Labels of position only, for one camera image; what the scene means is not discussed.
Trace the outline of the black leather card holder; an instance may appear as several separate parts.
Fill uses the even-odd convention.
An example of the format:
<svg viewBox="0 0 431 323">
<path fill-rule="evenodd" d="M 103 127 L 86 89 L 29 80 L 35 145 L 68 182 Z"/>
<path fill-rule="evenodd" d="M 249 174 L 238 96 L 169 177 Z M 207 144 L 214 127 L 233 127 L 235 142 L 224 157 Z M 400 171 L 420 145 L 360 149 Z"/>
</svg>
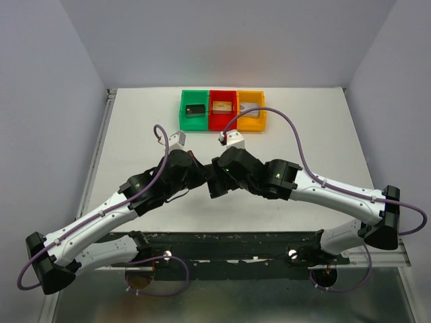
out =
<svg viewBox="0 0 431 323">
<path fill-rule="evenodd" d="M 228 173 L 217 165 L 209 164 L 205 166 L 207 171 L 207 187 L 211 199 L 216 199 L 228 193 L 229 190 L 236 190 L 238 185 L 228 175 Z"/>
</svg>

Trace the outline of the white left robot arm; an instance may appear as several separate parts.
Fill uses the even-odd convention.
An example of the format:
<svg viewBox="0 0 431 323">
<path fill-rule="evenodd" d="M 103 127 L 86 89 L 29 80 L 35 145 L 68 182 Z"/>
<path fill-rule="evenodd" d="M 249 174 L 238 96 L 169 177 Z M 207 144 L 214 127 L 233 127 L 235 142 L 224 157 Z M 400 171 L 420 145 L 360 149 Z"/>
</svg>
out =
<svg viewBox="0 0 431 323">
<path fill-rule="evenodd" d="M 145 264 L 149 249 L 135 238 L 101 239 L 118 226 L 161 207 L 176 193 L 200 187 L 208 178 L 207 168 L 191 151 L 174 149 L 156 167 L 127 179 L 99 207 L 77 221 L 50 234 L 30 234 L 25 267 L 33 268 L 38 279 L 35 286 L 51 295 L 87 270 L 124 262 Z"/>
</svg>

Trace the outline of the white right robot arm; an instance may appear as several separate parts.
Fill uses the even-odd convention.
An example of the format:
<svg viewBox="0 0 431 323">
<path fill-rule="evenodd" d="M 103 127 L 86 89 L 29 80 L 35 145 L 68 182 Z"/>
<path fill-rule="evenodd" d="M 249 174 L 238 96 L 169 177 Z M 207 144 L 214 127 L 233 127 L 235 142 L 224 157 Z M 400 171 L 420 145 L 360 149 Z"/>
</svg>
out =
<svg viewBox="0 0 431 323">
<path fill-rule="evenodd" d="M 213 198 L 241 188 L 265 199 L 316 204 L 351 216 L 352 221 L 324 229 L 310 246 L 310 257 L 326 263 L 333 256 L 358 246 L 396 250 L 399 240 L 400 190 L 358 188 L 310 176 L 298 164 L 282 159 L 262 163 L 245 149 L 231 147 L 212 159 Z"/>
</svg>

